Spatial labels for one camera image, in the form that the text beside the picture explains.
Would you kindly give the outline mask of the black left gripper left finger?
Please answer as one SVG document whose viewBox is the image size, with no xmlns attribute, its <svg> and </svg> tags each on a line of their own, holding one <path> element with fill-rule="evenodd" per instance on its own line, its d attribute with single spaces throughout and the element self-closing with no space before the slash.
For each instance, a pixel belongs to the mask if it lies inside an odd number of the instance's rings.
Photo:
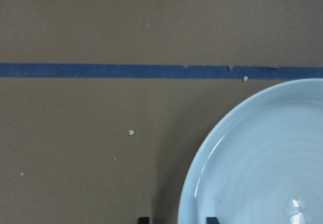
<svg viewBox="0 0 323 224">
<path fill-rule="evenodd" d="M 141 216 L 137 220 L 137 224 L 149 224 L 149 216 Z"/>
</svg>

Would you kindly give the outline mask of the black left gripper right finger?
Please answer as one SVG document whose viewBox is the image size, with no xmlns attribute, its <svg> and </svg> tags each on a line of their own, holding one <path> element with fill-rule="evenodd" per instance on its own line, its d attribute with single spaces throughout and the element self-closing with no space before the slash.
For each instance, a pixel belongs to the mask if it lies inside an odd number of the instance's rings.
<svg viewBox="0 0 323 224">
<path fill-rule="evenodd" d="M 218 224 L 217 217 L 206 217 L 206 224 Z"/>
</svg>

